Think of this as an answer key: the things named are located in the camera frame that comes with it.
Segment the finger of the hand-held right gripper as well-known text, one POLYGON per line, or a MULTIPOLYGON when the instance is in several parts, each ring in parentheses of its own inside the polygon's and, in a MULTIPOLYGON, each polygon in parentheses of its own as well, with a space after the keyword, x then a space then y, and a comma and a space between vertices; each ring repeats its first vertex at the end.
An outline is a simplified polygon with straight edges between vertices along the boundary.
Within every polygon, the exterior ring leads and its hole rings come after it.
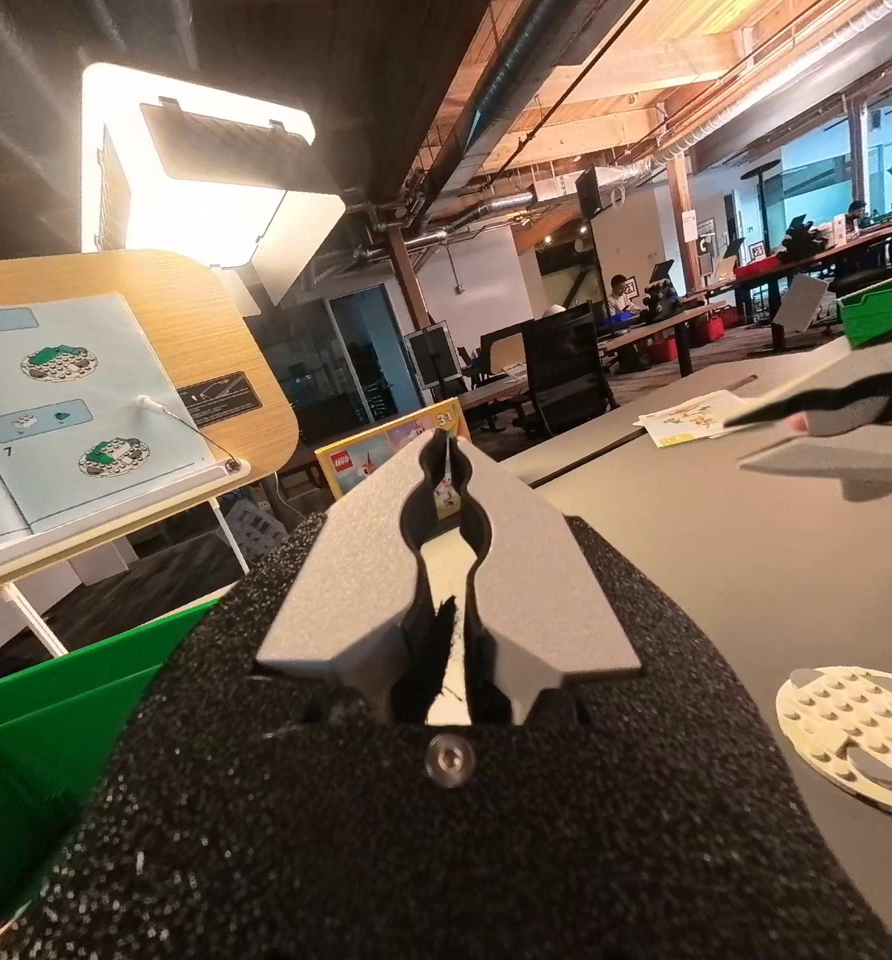
POLYGON ((892 429, 796 434, 746 455, 738 467, 755 474, 834 479, 843 500, 872 501, 892 494, 892 429))
POLYGON ((724 426, 773 424, 813 437, 892 426, 892 331, 778 387, 724 426))

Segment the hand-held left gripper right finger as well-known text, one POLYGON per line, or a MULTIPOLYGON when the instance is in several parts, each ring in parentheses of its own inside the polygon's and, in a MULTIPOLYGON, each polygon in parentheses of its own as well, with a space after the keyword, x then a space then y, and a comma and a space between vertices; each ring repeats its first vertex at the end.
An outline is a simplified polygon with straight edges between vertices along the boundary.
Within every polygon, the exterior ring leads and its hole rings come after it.
POLYGON ((450 441, 465 581, 464 683, 474 725, 525 724, 540 696, 637 676, 641 660, 564 514, 470 441, 450 441))

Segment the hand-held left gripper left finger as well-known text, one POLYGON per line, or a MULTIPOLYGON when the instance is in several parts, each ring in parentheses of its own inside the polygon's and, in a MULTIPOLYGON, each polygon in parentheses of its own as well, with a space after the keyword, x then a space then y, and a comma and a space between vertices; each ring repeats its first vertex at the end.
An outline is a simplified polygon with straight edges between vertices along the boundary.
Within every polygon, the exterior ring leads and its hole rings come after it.
POLYGON ((380 721, 436 620, 421 547, 449 435, 421 433, 327 511, 256 654, 264 671, 356 690, 380 721))

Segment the round white lego plate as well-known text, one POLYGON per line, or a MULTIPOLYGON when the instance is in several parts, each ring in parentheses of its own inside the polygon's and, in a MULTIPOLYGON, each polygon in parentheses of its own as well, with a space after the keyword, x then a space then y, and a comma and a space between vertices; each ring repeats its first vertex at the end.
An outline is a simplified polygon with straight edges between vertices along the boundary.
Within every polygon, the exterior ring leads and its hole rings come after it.
POLYGON ((775 712, 782 734, 814 772, 892 814, 892 673, 797 668, 779 688, 775 712))

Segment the yellow lego box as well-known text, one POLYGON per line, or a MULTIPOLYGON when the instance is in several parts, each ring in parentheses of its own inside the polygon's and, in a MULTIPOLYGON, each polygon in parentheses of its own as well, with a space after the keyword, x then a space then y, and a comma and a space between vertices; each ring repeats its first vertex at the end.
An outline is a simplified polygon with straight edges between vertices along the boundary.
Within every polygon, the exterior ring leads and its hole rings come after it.
POLYGON ((421 434, 434 430, 441 430, 450 437, 470 439, 463 407, 457 397, 385 420, 355 435, 332 440, 315 450, 315 457, 333 498, 339 500, 421 434))

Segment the green plastic bin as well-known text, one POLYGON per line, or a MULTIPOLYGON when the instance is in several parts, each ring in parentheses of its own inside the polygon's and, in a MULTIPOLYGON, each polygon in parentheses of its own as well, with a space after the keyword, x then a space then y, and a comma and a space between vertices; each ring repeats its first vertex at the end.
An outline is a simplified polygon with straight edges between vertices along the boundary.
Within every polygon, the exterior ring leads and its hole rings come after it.
POLYGON ((892 342, 892 278, 840 298, 836 309, 852 351, 892 342))
POLYGON ((58 852, 203 599, 0 679, 0 928, 58 852))

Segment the grey tilted board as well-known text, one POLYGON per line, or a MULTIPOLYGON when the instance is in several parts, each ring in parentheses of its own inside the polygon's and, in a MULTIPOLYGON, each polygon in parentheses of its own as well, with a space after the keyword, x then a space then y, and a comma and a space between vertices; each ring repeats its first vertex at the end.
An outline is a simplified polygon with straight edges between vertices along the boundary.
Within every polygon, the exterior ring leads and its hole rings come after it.
POLYGON ((807 273, 794 275, 780 299, 772 325, 785 334, 800 334, 809 330, 818 317, 830 281, 807 273))

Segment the white paper leaflet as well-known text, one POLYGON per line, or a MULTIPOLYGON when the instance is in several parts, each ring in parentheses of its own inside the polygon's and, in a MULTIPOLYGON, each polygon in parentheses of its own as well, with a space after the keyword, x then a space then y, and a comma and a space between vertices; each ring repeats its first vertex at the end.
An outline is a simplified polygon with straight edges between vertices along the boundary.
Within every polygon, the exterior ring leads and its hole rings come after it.
POLYGON ((659 449, 717 439, 734 432, 726 423, 751 406, 752 401, 729 390, 716 390, 668 409, 644 414, 634 426, 645 430, 659 449))

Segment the computer monitor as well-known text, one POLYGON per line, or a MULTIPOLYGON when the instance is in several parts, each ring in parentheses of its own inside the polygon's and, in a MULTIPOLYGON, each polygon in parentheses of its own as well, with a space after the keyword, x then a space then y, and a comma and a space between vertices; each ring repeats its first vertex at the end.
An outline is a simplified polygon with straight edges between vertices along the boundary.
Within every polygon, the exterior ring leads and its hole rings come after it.
POLYGON ((420 386, 447 395, 447 384, 463 378, 463 364, 446 322, 434 322, 404 335, 420 386))

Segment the light blue instruction booklet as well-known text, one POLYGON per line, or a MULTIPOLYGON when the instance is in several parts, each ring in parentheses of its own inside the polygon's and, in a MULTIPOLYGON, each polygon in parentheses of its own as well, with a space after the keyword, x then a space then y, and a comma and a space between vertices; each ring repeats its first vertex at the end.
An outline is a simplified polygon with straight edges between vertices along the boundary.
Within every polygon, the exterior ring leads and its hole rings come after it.
POLYGON ((121 294, 0 306, 0 546, 216 461, 121 294))

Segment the studio light panel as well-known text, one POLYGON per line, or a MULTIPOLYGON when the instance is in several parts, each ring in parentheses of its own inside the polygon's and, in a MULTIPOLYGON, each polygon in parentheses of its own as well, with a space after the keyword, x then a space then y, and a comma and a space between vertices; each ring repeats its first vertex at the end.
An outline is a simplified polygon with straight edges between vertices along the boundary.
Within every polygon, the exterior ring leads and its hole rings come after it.
POLYGON ((83 253, 250 267, 278 305, 346 212, 310 115, 109 62, 81 74, 83 253))

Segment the silver spiral duct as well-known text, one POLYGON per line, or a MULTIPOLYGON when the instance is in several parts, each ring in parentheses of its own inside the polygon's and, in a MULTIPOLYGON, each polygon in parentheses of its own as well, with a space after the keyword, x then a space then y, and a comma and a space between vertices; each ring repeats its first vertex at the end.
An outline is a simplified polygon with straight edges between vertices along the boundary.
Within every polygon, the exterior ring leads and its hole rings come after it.
POLYGON ((712 114, 703 123, 683 132, 669 143, 656 147, 644 158, 624 166, 619 183, 627 184, 655 174, 657 170, 664 168, 667 162, 674 160, 737 117, 753 110, 763 101, 776 97, 779 93, 792 90, 794 94, 799 94, 799 88, 804 88, 807 81, 820 78, 820 73, 826 67, 836 72, 843 71, 860 60, 867 61, 872 58, 873 66, 881 66, 887 61, 885 54, 881 53, 879 47, 872 41, 862 40, 858 35, 852 34, 848 37, 843 36, 841 40, 842 43, 837 45, 833 44, 832 38, 827 42, 815 44, 788 67, 759 82, 733 102, 712 114))

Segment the grey corrugated ceiling duct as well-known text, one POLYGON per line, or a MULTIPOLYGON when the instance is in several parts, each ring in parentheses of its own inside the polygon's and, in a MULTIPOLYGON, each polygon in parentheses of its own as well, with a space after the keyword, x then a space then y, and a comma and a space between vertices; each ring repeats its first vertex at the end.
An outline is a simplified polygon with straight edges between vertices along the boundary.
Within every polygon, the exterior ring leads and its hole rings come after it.
POLYGON ((561 12, 559 1, 524 2, 476 81, 470 98, 452 123, 421 184, 416 218, 426 223, 431 207, 460 167, 473 144, 487 131, 550 24, 561 12))

